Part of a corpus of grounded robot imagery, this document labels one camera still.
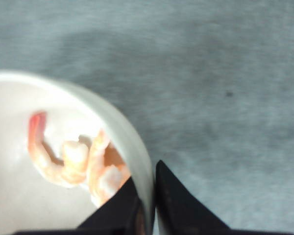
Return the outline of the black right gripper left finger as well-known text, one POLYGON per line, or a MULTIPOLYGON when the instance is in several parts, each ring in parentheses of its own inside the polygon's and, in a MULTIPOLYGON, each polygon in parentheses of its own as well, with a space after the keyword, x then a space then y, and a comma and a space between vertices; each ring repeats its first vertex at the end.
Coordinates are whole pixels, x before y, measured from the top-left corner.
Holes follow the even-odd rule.
POLYGON ((142 202, 132 178, 77 228, 17 231, 16 235, 141 235, 142 202))

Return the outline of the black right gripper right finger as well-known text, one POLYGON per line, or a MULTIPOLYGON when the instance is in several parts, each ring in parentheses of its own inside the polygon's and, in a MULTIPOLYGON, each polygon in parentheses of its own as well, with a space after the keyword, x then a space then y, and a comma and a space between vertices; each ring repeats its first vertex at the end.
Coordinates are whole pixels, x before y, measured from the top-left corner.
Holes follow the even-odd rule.
POLYGON ((155 199, 161 235, 291 235, 289 231, 234 229, 196 199, 170 168, 155 168, 155 199))

